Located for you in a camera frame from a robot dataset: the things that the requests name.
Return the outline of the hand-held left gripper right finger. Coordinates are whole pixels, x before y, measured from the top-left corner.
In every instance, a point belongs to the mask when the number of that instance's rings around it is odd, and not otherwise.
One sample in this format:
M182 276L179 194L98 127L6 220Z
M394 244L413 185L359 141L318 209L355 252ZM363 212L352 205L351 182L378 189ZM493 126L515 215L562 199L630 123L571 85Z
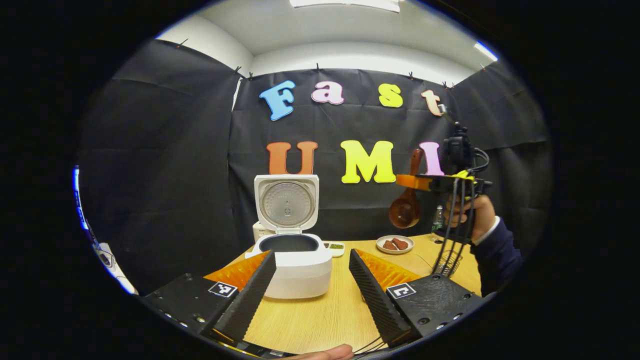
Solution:
M432 338L486 303L448 276L416 275L359 249L350 251L349 271L389 349Z

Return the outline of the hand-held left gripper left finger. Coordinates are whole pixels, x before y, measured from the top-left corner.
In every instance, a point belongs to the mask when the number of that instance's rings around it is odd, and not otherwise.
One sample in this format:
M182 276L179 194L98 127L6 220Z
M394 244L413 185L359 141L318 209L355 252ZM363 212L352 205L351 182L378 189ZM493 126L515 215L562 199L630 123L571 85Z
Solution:
M195 337L236 346L245 337L277 269L272 251L222 269L240 280L185 273L142 296L146 307Z

